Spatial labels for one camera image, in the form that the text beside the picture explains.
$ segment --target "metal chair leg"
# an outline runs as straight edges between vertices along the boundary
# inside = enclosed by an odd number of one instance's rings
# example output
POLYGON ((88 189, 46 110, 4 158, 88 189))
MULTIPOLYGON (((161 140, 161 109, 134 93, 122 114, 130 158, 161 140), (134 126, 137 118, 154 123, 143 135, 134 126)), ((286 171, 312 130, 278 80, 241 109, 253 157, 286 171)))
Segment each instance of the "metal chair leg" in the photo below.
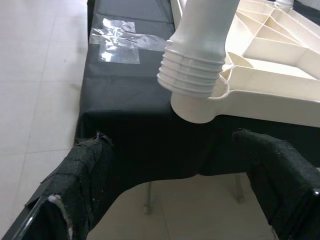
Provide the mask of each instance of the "metal chair leg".
POLYGON ((151 212, 151 186, 152 181, 147 182, 146 184, 146 193, 145 193, 145 203, 144 203, 144 214, 148 215, 151 212))
POLYGON ((241 175, 240 173, 234 174, 235 180, 235 198, 239 204, 242 204, 245 201, 244 190, 241 184, 241 175))

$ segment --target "white plastic pipe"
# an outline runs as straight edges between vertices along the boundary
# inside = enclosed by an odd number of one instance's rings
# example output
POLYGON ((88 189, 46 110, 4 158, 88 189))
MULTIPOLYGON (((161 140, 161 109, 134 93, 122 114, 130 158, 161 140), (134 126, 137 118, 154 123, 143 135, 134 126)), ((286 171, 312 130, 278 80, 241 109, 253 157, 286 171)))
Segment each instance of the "white plastic pipe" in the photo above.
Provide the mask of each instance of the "white plastic pipe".
POLYGON ((276 0, 278 6, 292 8, 295 0, 276 0))
POLYGON ((240 0, 188 0, 167 41, 158 82, 172 92, 211 96, 226 57, 226 38, 240 0))

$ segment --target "white tile floor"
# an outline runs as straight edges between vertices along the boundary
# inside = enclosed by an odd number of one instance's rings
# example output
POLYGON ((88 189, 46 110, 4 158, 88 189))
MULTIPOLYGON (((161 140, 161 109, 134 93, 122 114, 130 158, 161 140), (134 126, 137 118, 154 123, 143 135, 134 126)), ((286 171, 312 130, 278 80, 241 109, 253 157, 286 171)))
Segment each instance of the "white tile floor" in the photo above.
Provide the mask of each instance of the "white tile floor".
MULTIPOLYGON (((87 51, 85 0, 0 1, 0 237, 72 146, 87 51)), ((89 240, 272 240, 232 175, 156 182, 123 195, 89 240)))

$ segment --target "transparent adhesive tape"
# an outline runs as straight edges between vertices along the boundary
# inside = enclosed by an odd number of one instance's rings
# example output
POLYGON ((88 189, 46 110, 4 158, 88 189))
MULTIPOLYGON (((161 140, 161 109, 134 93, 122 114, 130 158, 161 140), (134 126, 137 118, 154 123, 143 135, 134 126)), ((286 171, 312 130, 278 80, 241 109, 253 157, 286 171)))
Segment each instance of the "transparent adhesive tape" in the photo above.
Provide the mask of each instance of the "transparent adhesive tape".
POLYGON ((136 33, 134 22, 106 18, 101 29, 91 29, 89 43, 100 45, 100 61, 122 64, 139 64, 139 49, 163 52, 166 46, 161 37, 136 33))

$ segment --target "clear tape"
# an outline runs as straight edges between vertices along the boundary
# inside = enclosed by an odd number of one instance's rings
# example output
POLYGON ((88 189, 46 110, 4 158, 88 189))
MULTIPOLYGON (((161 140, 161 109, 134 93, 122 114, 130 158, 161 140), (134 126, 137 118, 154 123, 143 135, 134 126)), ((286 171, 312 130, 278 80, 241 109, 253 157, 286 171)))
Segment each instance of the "clear tape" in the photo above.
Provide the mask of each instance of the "clear tape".
POLYGON ((101 29, 91 29, 89 43, 100 45, 100 61, 122 64, 139 64, 139 49, 163 52, 166 47, 161 37, 136 33, 134 22, 107 18, 101 29))

